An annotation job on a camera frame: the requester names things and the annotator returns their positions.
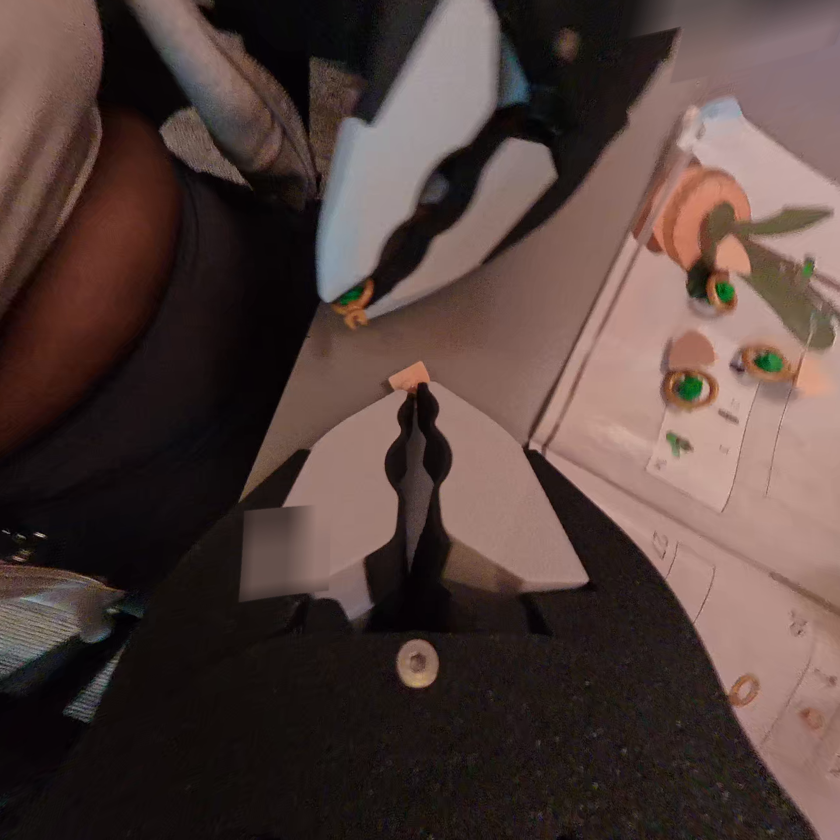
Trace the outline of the grey ribbed cloth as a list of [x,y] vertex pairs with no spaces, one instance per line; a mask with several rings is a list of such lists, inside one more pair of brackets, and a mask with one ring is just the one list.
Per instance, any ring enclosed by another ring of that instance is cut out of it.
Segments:
[[144,615],[149,590],[45,565],[42,532],[2,527],[2,697],[58,697],[62,713],[93,721],[126,645],[117,640]]

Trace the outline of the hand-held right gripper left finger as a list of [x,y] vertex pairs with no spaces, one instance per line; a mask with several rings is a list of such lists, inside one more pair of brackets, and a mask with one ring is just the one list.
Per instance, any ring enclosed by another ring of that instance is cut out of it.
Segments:
[[407,574],[402,482],[416,398],[394,392],[342,421],[311,448],[287,497],[307,515],[312,593],[382,604]]

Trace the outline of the gold ring brick piece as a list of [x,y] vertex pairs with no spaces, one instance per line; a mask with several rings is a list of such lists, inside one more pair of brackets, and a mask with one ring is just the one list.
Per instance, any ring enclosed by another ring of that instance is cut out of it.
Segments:
[[367,278],[360,284],[347,290],[330,304],[331,309],[351,330],[368,323],[367,308],[373,298],[375,284]]

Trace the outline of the white instruction booklet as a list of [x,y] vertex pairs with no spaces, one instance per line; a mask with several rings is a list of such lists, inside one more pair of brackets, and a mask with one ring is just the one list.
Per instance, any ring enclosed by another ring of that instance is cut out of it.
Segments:
[[[738,306],[705,258],[747,249]],[[662,396],[667,342],[698,329],[720,392]],[[809,350],[838,384],[838,184],[734,98],[691,108],[532,434],[681,603],[752,743],[820,838],[838,838],[838,391],[745,374],[741,347]]]

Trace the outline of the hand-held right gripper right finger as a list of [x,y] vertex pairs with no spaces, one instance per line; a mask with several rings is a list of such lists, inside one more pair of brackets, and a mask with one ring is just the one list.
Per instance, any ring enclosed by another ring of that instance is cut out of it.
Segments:
[[417,545],[426,570],[478,592],[556,592],[589,576],[520,444],[441,384],[417,391],[432,494]]

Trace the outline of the person's torso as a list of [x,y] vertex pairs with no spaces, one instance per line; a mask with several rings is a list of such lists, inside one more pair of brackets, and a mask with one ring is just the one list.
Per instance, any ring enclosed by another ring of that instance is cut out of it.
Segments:
[[[319,176],[299,110],[198,2],[126,2],[232,166],[302,206]],[[1,3],[1,312],[72,215],[98,158],[103,36],[95,2]]]

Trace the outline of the grey desk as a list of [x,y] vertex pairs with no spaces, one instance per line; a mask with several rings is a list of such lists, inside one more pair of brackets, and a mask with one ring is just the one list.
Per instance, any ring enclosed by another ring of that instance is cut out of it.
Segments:
[[321,307],[243,494],[418,361],[525,443],[690,105],[732,95],[752,122],[838,178],[838,2],[829,9],[829,24],[778,31],[747,66],[708,65],[688,78],[670,61],[567,203],[473,274],[355,331]]

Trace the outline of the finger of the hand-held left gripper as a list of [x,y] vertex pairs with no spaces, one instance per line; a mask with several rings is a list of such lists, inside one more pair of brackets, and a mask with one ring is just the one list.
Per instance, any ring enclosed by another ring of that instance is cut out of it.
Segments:
[[322,301],[366,279],[438,164],[487,123],[498,100],[500,47],[490,2],[441,2],[372,121],[342,122],[318,222]]
[[496,111],[446,156],[412,215],[385,241],[365,279],[367,322],[405,308],[479,267],[557,180],[550,136],[526,108]]

